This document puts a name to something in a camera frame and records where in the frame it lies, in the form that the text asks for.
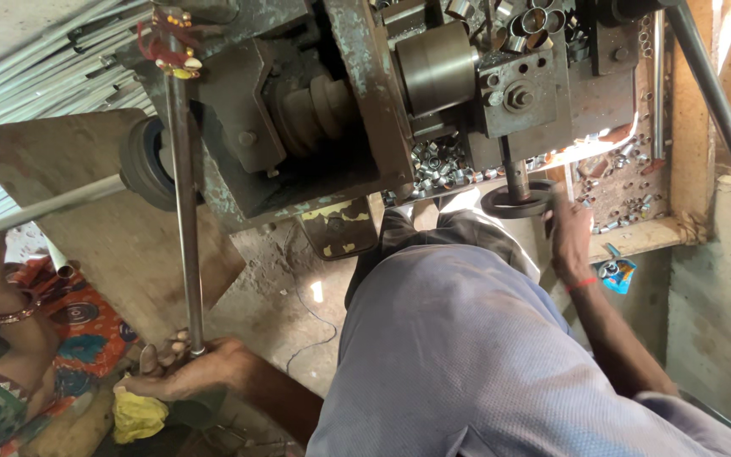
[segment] gray shirt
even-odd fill
[[[339,357],[308,456],[731,455],[684,401],[617,395],[548,294],[479,247],[381,262]]]

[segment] leg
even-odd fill
[[[357,287],[371,273],[371,270],[390,255],[410,245],[418,244],[414,242],[418,235],[419,232],[413,227],[413,223],[405,213],[396,208],[385,210],[385,214],[382,216],[379,244],[375,249],[361,254],[357,258],[357,266],[354,268],[349,290],[346,291],[346,298],[344,299],[346,309],[349,309],[349,304],[352,302]]]
[[[427,233],[427,244],[476,245],[498,254],[504,262],[528,276],[540,280],[540,271],[521,245],[494,217],[477,208],[442,213],[438,228]]]

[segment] handwheel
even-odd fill
[[[484,213],[498,219],[522,219],[533,215],[540,215],[552,206],[551,180],[532,180],[529,188],[532,196],[523,202],[513,202],[509,197],[508,188],[502,185],[492,190],[481,199],[481,209]]]

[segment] yellow rag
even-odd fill
[[[149,397],[138,397],[125,389],[115,393],[115,442],[126,444],[153,436],[165,426],[168,407]]]

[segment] metal shaft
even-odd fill
[[[507,189],[513,202],[524,202],[532,197],[529,188],[529,175],[526,173],[526,161],[504,160],[503,171],[507,177]]]
[[[120,179],[119,174],[103,178],[100,181],[62,193],[57,197],[27,206],[22,208],[21,211],[3,217],[0,219],[0,232],[13,229],[32,220],[39,220],[50,213],[71,210],[86,203],[92,203],[125,189],[126,184]]]
[[[693,13],[687,2],[682,2],[678,6],[667,8],[667,16],[693,77],[701,88],[710,116],[724,140],[726,150],[731,155],[731,107],[718,80],[718,74],[712,67],[704,41],[695,26]]]
[[[665,10],[653,13],[653,158],[665,158]]]
[[[174,52],[184,47],[174,36],[168,36],[168,46]],[[197,194],[193,180],[193,154],[188,135],[188,96],[185,81],[166,77],[168,100],[168,132],[174,155],[176,183],[176,213],[179,218],[179,244],[185,280],[185,302],[191,333],[191,355],[205,351],[202,321],[202,283],[199,275],[199,243],[197,240]]]

